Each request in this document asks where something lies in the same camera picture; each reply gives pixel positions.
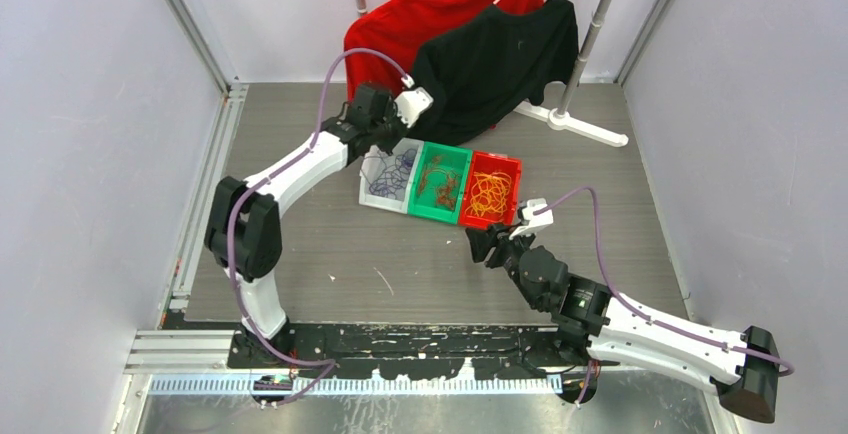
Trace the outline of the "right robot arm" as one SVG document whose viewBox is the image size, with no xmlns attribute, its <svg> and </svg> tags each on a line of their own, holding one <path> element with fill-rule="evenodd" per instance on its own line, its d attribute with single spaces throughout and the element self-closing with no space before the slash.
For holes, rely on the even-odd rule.
<svg viewBox="0 0 848 434">
<path fill-rule="evenodd" d="M 773 335 L 697 324 L 653 309 L 570 271 L 533 235 L 500 223 L 468 228 L 471 258 L 502 268 L 530 309 L 556 326 L 555 350 L 567 364 L 626 364 L 717 397 L 721 407 L 763 424 L 776 420 L 780 368 Z"/>
</svg>

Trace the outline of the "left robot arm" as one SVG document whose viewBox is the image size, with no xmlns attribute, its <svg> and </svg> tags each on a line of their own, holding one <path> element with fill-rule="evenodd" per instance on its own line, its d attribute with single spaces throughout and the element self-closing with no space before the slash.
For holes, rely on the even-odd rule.
<svg viewBox="0 0 848 434">
<path fill-rule="evenodd" d="M 218 182 L 203 243 L 229 278 L 241 324 L 254 340 L 252 352 L 265 365 L 285 363 L 293 344 L 274 278 L 283 216 L 318 183 L 372 149 L 390 153 L 432 104 L 422 88 L 393 96 L 363 84 L 283 159 L 244 180 L 227 176 Z"/>
</svg>

